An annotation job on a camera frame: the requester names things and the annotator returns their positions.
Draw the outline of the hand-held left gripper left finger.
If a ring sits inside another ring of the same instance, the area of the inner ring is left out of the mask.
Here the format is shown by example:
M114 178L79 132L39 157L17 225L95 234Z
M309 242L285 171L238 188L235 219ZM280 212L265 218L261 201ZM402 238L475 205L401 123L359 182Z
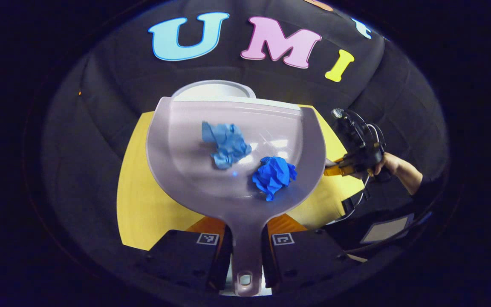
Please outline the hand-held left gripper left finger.
M169 230L145 254L145 272L162 281L205 292L224 290L232 233L221 220L203 217L185 231Z

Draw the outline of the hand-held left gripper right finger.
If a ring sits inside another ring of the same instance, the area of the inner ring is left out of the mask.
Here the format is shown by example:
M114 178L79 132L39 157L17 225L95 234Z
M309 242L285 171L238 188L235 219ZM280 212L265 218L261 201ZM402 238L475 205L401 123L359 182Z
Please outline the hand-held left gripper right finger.
M361 264L349 256L325 229L307 230L283 214L268 221L262 233L264 286L293 291L324 281Z

